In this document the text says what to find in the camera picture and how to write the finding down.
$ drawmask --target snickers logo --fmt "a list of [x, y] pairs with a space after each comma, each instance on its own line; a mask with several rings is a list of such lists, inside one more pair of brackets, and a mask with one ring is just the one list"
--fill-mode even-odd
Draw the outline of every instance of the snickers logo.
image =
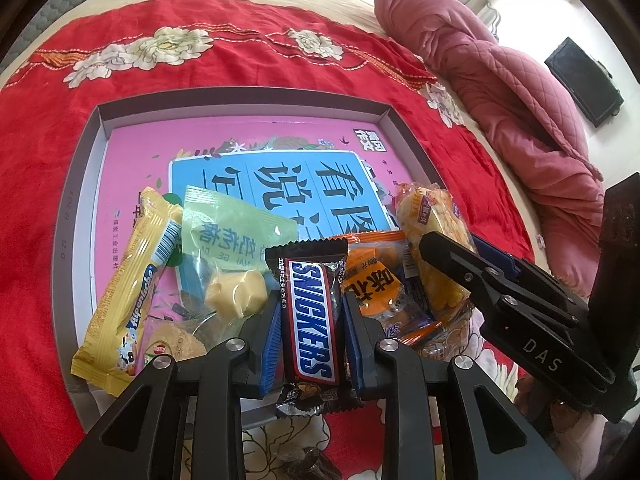
[[294, 373], [302, 380], [338, 384], [334, 319], [325, 268], [286, 260]]

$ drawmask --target biscuit package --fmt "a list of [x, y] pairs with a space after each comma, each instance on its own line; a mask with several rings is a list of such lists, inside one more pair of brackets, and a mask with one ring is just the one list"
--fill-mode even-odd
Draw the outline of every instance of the biscuit package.
[[460, 218], [449, 191], [437, 185], [400, 184], [396, 196], [396, 216], [410, 242], [431, 309], [435, 317], [447, 325], [465, 304], [469, 291], [422, 259], [420, 240], [423, 235], [437, 231], [476, 252], [471, 234]]
[[169, 354], [176, 361], [184, 361], [207, 353], [205, 346], [178, 321], [149, 318], [145, 331], [149, 337], [145, 333], [143, 367], [161, 354]]
[[402, 231], [344, 235], [349, 243], [343, 292], [353, 292], [363, 316], [398, 338], [435, 322]]
[[73, 375], [114, 396], [133, 380], [153, 290], [180, 239], [182, 208], [150, 187], [141, 197], [142, 216], [71, 364]]

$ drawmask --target yellow snack package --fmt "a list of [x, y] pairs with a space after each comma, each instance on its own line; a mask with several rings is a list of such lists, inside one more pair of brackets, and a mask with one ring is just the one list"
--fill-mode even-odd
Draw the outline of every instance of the yellow snack package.
[[143, 358], [140, 341], [154, 286], [180, 239], [182, 208], [155, 189], [141, 193], [142, 216], [118, 269], [100, 298], [71, 373], [118, 396]]
[[457, 207], [449, 191], [438, 186], [400, 184], [396, 197], [396, 214], [418, 267], [420, 280], [438, 320], [452, 319], [469, 297], [469, 291], [457, 284], [420, 256], [423, 235], [438, 231], [476, 252], [466, 224], [456, 213]]

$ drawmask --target blue gripper pad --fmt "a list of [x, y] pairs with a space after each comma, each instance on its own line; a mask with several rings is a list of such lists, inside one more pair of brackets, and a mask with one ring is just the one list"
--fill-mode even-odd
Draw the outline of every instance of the blue gripper pad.
[[355, 326], [353, 324], [353, 314], [349, 308], [346, 296], [342, 296], [342, 312], [344, 314], [344, 347], [347, 352], [347, 359], [349, 361], [349, 372], [351, 375], [351, 383], [356, 390], [356, 393], [360, 393], [364, 388], [364, 376], [362, 371], [362, 354], [360, 353], [360, 346], [358, 345], [358, 338], [356, 336]]
[[504, 273], [504, 277], [507, 278], [507, 280], [514, 282], [518, 279], [520, 271], [513, 256], [501, 251], [479, 236], [472, 235], [472, 238], [476, 244], [476, 249], [478, 249], [478, 255], [481, 258], [498, 267]]
[[271, 318], [271, 325], [269, 327], [267, 340], [264, 343], [264, 351], [262, 352], [262, 375], [259, 385], [262, 396], [269, 393], [276, 377], [280, 343], [282, 342], [282, 329], [280, 327], [281, 310], [280, 302], [278, 302], [273, 317]]

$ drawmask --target orange snack package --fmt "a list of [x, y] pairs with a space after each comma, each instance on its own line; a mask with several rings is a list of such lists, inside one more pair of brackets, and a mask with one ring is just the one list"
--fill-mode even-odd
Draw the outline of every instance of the orange snack package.
[[349, 253], [342, 282], [363, 316], [377, 319], [388, 337], [400, 337], [434, 323], [402, 231], [341, 235]]

